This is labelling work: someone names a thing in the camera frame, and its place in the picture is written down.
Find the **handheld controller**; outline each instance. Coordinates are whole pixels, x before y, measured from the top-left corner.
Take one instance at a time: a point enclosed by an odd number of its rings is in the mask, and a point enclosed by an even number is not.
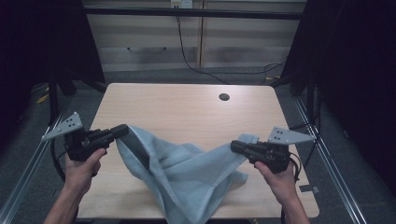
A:
[[[252,164],[261,161],[268,166],[273,174],[278,174],[288,169],[289,145],[313,140],[311,135],[275,127],[267,142],[244,143],[233,140],[231,151],[245,155]]]
[[[115,139],[123,137],[129,132],[126,124],[112,129],[85,131],[79,115],[75,112],[70,118],[62,122],[56,129],[42,137],[42,141],[64,135],[64,147],[70,160],[86,161],[99,148],[108,148]]]

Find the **crumpled fabric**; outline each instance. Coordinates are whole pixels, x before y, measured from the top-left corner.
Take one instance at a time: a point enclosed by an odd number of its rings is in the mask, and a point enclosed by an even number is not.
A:
[[[117,139],[120,155],[132,175],[146,183],[169,224],[206,223],[232,184],[244,184],[248,175],[235,171],[244,155],[231,152],[230,143],[209,151],[188,143],[175,145],[152,133],[129,126]],[[241,134],[239,141],[257,142]],[[147,162],[140,158],[147,157]]]

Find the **black curtain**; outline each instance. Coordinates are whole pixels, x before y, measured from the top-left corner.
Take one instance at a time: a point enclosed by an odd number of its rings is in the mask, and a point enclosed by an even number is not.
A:
[[[0,136],[13,134],[32,87],[54,74],[62,81],[104,82],[87,16],[38,10],[82,7],[80,0],[0,1]]]
[[[396,195],[396,2],[343,2],[307,2],[308,14],[334,13],[324,22],[300,24],[282,76],[302,69],[300,59],[308,61],[303,69],[312,72],[324,101]],[[293,77],[293,92],[308,79],[308,73]]]

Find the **metal frame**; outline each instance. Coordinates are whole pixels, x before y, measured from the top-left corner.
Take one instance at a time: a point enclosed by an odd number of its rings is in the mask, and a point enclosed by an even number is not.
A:
[[[307,123],[306,128],[308,129],[309,133],[316,138],[318,141],[318,153],[323,160],[323,163],[329,172],[330,177],[332,178],[332,182],[334,183],[335,187],[337,188],[338,193],[341,196],[341,199],[348,211],[350,217],[352,218],[353,223],[355,224],[366,224],[367,221],[364,218],[364,215],[357,203],[355,197],[353,196],[352,192],[350,191],[347,183],[345,182],[344,178],[342,177],[340,171],[338,170],[337,165],[335,164],[334,160],[332,159],[332,154],[330,153],[329,149],[327,149],[326,144],[324,143],[322,138],[318,138],[318,129],[315,125],[311,125],[309,120],[310,118],[307,115],[306,107],[303,101],[298,98],[295,100],[295,104],[300,112],[301,117],[303,118],[304,122]]]
[[[61,111],[61,114],[53,122],[53,125],[48,127],[45,134],[47,134],[51,130],[54,130],[56,126],[62,122],[64,113],[67,110],[67,108],[70,106],[72,99],[73,97],[67,98],[65,107]],[[18,181],[14,190],[12,190],[12,192],[9,194],[6,202],[4,203],[2,209],[0,210],[0,224],[11,223],[15,214],[17,213],[19,206],[21,205],[23,197],[25,196],[27,190],[29,189],[29,186],[32,182],[36,170],[38,169],[38,166],[43,161],[43,158],[49,146],[50,146],[50,141],[45,141],[45,142],[40,141],[40,143],[38,144],[35,150],[35,154],[32,156],[32,159],[30,159],[20,180]]]
[[[174,9],[174,8],[138,8],[138,7],[48,7],[33,6],[36,12],[45,13],[83,13],[83,14],[101,14],[101,15],[139,15],[139,16],[179,16],[179,17],[211,17],[211,18],[241,18],[241,19],[267,19],[267,20],[293,20],[299,21],[305,18],[304,13],[296,12],[265,12],[265,11],[230,11],[230,10],[210,10],[210,9]],[[308,123],[308,131],[316,136],[318,130],[311,126],[310,118],[306,115],[306,108],[301,100],[296,101],[297,107],[304,121]],[[54,129],[64,116],[65,109],[58,116],[52,127],[49,127],[46,133]],[[34,156],[27,165],[17,186],[7,198],[6,203],[0,210],[0,223],[10,223],[14,218],[21,201],[29,188],[39,163],[42,161],[49,142],[40,143],[35,151]],[[354,196],[350,192],[346,182],[341,176],[337,166],[332,160],[329,150],[326,148],[322,139],[318,142],[318,152],[325,163],[325,166],[331,175],[332,181],[336,186],[345,206],[354,223],[366,223],[364,216],[357,204]]]

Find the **table surface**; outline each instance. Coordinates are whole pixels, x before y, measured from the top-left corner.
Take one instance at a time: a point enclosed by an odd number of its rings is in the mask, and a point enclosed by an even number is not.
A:
[[[219,98],[230,96],[228,101]],[[108,129],[131,124],[175,144],[194,143],[203,150],[229,143],[241,133],[266,141],[273,127],[288,128],[279,101],[271,87],[191,84],[132,84],[108,86],[92,124]],[[290,151],[296,154],[295,146]],[[101,159],[102,167],[91,190],[80,204],[80,218],[163,218],[146,185],[125,167],[116,143]],[[261,174],[245,161],[239,171],[247,183],[232,188],[212,218],[279,217],[281,207]],[[309,217],[318,215],[304,170],[297,191]]]

